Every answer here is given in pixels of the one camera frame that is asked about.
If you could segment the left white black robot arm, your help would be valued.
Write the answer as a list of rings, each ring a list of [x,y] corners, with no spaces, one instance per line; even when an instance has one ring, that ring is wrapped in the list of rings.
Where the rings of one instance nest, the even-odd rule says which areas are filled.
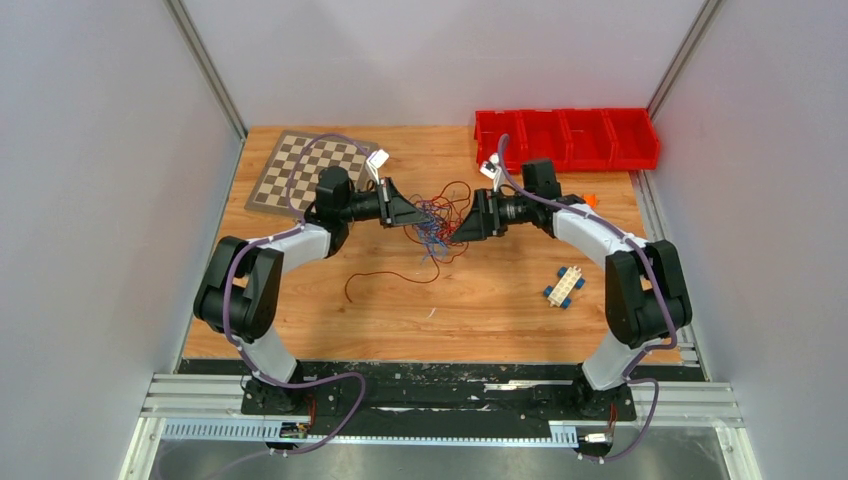
[[[328,167],[319,175],[315,199],[300,224],[268,237],[226,236],[217,243],[193,314],[236,347],[249,367],[252,391],[280,413],[293,414],[304,405],[311,385],[273,327],[283,275],[335,255],[355,222],[377,220],[393,228],[427,219],[391,179],[358,190],[346,169]]]

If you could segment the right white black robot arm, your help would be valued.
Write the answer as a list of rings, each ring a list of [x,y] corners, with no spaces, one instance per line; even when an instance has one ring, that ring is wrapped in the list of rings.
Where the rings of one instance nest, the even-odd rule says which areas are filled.
[[[638,362],[654,350],[672,349],[677,332],[693,317],[678,250],[667,240],[649,242],[602,218],[584,199],[564,195],[548,158],[521,167],[521,183],[499,164],[490,189],[477,189],[454,231],[455,243],[501,237],[509,226],[530,223],[577,248],[605,274],[608,333],[580,365],[565,404],[583,418],[607,412]]]

